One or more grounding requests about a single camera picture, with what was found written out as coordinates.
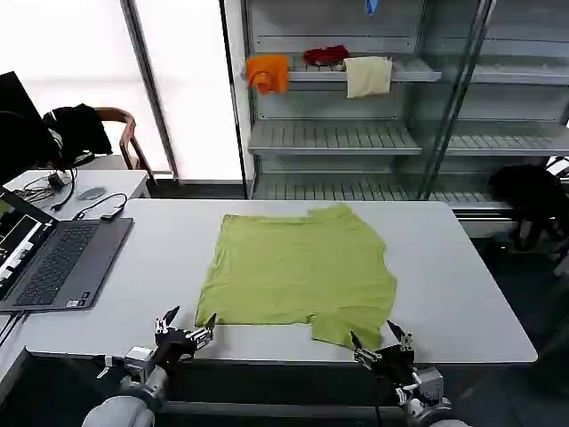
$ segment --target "desk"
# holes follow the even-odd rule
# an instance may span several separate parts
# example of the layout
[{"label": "desk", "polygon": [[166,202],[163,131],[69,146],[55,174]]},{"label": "desk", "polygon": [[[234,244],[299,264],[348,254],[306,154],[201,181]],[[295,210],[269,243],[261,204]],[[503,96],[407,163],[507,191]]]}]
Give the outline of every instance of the desk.
[{"label": "desk", "polygon": [[[302,215],[324,201],[134,199],[134,226],[91,310],[32,314],[0,352],[0,372],[32,353],[123,356],[154,347],[154,320],[180,305],[191,327],[224,214]],[[451,209],[439,202],[348,202],[386,243],[397,277],[391,319],[413,333],[421,363],[533,362],[537,354]],[[0,325],[7,317],[0,318]],[[347,362],[310,340],[310,325],[216,326],[200,358]]]},{"label": "desk", "polygon": [[[14,191],[15,189],[23,189],[24,186],[29,182],[32,182],[33,180],[37,180],[44,176],[46,177],[49,174],[50,171],[45,170],[26,171],[22,175],[8,182],[5,187],[10,191]],[[146,187],[147,179],[148,173],[146,171],[95,171],[79,169],[77,172],[76,189],[74,195],[60,211],[54,212],[51,207],[53,205],[57,205],[59,202],[65,199],[71,189],[70,184],[66,186],[60,194],[56,194],[54,197],[36,202],[35,205],[58,220],[71,220],[81,209],[84,209],[99,200],[77,200],[77,196],[79,196],[84,191],[93,187],[105,187],[107,189],[107,193],[105,193],[103,197],[110,196],[113,193],[124,193],[128,198],[150,198],[148,189]],[[37,183],[37,185],[47,185],[47,180],[41,180]],[[99,218],[102,214],[112,212],[113,206],[119,205],[122,203],[122,201],[123,199],[120,197],[113,197],[108,202],[104,202],[100,206],[97,206],[91,211],[87,212],[85,214],[86,218]]]}]

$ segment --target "laptop keyboard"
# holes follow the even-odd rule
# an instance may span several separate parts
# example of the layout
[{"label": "laptop keyboard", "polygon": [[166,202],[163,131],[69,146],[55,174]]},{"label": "laptop keyboard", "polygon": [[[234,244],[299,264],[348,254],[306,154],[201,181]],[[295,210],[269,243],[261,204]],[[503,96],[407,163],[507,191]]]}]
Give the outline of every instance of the laptop keyboard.
[{"label": "laptop keyboard", "polygon": [[14,305],[49,305],[68,278],[99,225],[81,225],[63,231]]}]

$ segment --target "chair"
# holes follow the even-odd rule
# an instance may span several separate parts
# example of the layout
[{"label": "chair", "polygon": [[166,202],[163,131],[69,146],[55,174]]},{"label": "chair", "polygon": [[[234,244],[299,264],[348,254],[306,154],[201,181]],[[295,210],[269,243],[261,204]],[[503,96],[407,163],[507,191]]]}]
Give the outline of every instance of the chair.
[{"label": "chair", "polygon": [[[147,171],[150,182],[156,184],[156,180],[154,179],[150,165],[148,164],[148,161],[140,149],[140,145],[138,141],[136,141],[136,137],[134,136],[134,128],[136,127],[136,123],[134,122],[134,117],[132,114],[127,113],[122,109],[114,109],[109,107],[100,107],[96,108],[95,110],[99,114],[101,122],[118,122],[125,124],[119,146],[121,148],[121,153],[123,154],[123,159],[126,163],[126,167],[130,170],[138,169]],[[130,147],[132,147],[136,153],[136,157],[132,155]]]}]

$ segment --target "metal shelf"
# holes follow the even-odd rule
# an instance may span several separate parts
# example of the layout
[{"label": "metal shelf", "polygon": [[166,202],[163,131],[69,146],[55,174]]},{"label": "metal shelf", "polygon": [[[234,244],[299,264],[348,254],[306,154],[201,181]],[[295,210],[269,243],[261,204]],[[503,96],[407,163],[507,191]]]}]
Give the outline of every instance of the metal shelf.
[{"label": "metal shelf", "polygon": [[[441,71],[433,70],[420,58],[394,59],[391,81],[393,82],[437,82]],[[341,65],[314,67],[307,65],[302,57],[289,58],[290,82],[345,82],[346,72]]]},{"label": "metal shelf", "polygon": [[418,155],[404,126],[386,120],[259,120],[249,151],[263,155]]},{"label": "metal shelf", "polygon": [[391,175],[362,173],[264,173],[255,199],[261,200],[406,200]]},{"label": "metal shelf", "polygon": [[568,156],[569,132],[557,124],[462,122],[449,156]]},{"label": "metal shelf", "polygon": [[569,64],[555,58],[483,57],[472,83],[569,85]]},{"label": "metal shelf", "polygon": [[508,209],[493,199],[488,176],[439,175],[429,200],[447,203],[452,209]]}]

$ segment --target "blue object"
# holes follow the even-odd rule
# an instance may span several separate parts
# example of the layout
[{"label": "blue object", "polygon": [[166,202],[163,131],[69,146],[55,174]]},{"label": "blue object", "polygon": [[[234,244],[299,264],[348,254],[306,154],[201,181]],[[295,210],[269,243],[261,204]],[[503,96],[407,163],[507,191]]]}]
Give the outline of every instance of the blue object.
[{"label": "blue object", "polygon": [[380,5],[380,0],[365,0],[365,11],[368,15],[372,16]]}]

